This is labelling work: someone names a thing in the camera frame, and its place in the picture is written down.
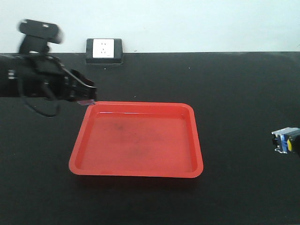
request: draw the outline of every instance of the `electrical outlet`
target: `electrical outlet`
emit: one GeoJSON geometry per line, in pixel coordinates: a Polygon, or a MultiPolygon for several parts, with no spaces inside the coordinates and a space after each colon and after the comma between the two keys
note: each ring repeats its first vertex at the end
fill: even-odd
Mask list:
{"type": "Polygon", "coordinates": [[[94,39],[93,58],[114,58],[114,39],[94,39]]]}
{"type": "Polygon", "coordinates": [[[122,40],[89,38],[86,40],[85,57],[88,64],[122,64],[122,40]]]}

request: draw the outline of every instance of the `red plastic tray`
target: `red plastic tray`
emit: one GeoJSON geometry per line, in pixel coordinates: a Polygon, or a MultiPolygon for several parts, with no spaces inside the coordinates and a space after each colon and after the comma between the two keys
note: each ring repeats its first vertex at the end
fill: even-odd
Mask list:
{"type": "Polygon", "coordinates": [[[96,102],[69,168],[78,175],[196,177],[203,162],[194,111],[181,103],[96,102]]]}

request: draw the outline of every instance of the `black tabletop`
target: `black tabletop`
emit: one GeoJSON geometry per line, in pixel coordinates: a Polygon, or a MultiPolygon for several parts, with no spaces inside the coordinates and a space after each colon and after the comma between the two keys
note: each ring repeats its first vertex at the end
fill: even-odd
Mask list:
{"type": "Polygon", "coordinates": [[[300,53],[131,53],[114,67],[56,56],[96,82],[98,101],[191,105],[204,171],[74,175],[68,161],[86,106],[61,102],[59,116],[44,118],[1,98],[0,224],[300,223],[300,158],[275,152],[270,135],[300,126],[300,53]]]}

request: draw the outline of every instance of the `outlet faceplate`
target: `outlet faceplate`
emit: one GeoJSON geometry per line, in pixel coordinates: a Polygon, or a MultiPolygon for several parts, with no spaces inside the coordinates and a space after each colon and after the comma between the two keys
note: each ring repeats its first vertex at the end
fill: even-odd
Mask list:
{"type": "Polygon", "coordinates": [[[94,39],[93,58],[114,58],[114,39],[94,39]]]}

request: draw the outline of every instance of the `white wall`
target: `white wall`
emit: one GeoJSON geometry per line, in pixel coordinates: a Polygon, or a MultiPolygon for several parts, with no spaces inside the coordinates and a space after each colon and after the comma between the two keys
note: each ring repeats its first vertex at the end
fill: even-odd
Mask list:
{"type": "Polygon", "coordinates": [[[122,38],[132,52],[299,51],[300,0],[0,0],[0,52],[16,52],[22,19],[58,24],[53,52],[122,38]]]}

